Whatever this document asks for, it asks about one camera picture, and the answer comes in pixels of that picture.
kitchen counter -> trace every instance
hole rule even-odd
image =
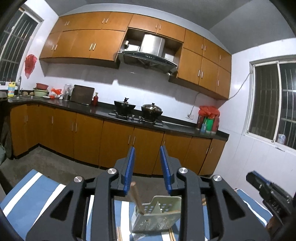
[[[105,104],[102,102],[98,103],[98,106],[87,106],[83,104],[78,104],[71,101],[64,101],[59,99],[48,99],[48,98],[40,98],[40,97],[31,97],[31,96],[21,96],[19,99],[16,97],[8,99],[7,103],[9,105],[21,105],[21,104],[28,104],[28,103],[38,103],[42,105],[52,106],[68,111],[77,112],[80,114],[85,114],[89,116],[99,117],[106,120],[117,121],[121,123],[131,124],[139,127],[145,127],[148,129],[160,130],[165,132],[173,132],[173,133],[180,133],[184,135],[194,136],[194,137],[201,137],[207,139],[218,139],[227,141],[229,134],[217,131],[216,134],[206,134],[201,133],[199,130],[195,129],[194,123],[189,123],[186,121],[177,120],[174,118],[169,118],[165,116],[161,116],[163,121],[163,126],[156,126],[152,125],[151,123],[139,123],[137,121],[130,122],[127,120],[118,119],[115,116],[109,115],[110,112],[114,110],[114,105]]]

blue and white striped cloth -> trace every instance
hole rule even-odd
[[[16,232],[25,240],[30,228],[44,210],[60,194],[64,187],[65,185],[59,184],[41,173],[32,170],[8,193],[0,204],[0,207]],[[272,217],[271,213],[242,190],[238,189],[237,193],[257,216],[260,222],[266,226],[269,219]],[[91,196],[86,228],[87,241],[90,241],[93,203],[94,196]],[[145,237],[139,236],[138,234],[131,234],[129,223],[135,204],[125,201],[114,201],[114,204],[115,224],[117,227],[120,226],[123,241],[137,241],[139,238],[141,238],[141,241],[170,241],[168,232],[159,232],[159,234],[146,235]],[[203,207],[203,211],[205,240],[208,240],[210,237],[206,206]],[[180,220],[172,227],[176,240],[178,240],[179,227]]]

range hood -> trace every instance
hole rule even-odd
[[[118,53],[118,57],[126,64],[171,74],[177,71],[178,65],[162,57],[164,45],[164,38],[145,34],[140,47],[133,48],[127,41],[125,49]]]

gray ceiling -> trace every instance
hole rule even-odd
[[[58,14],[94,3],[150,7],[185,18],[213,33],[236,53],[267,42],[295,37],[269,0],[46,0]]]

concrete floor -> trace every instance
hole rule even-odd
[[[37,147],[19,159],[6,159],[0,165],[0,183],[3,189],[7,192],[9,186],[14,187],[32,169],[64,185],[76,176],[88,179],[104,171]],[[132,180],[137,183],[142,202],[150,202],[155,195],[168,195],[162,178],[133,176]],[[115,199],[130,201],[128,196],[115,197]]]

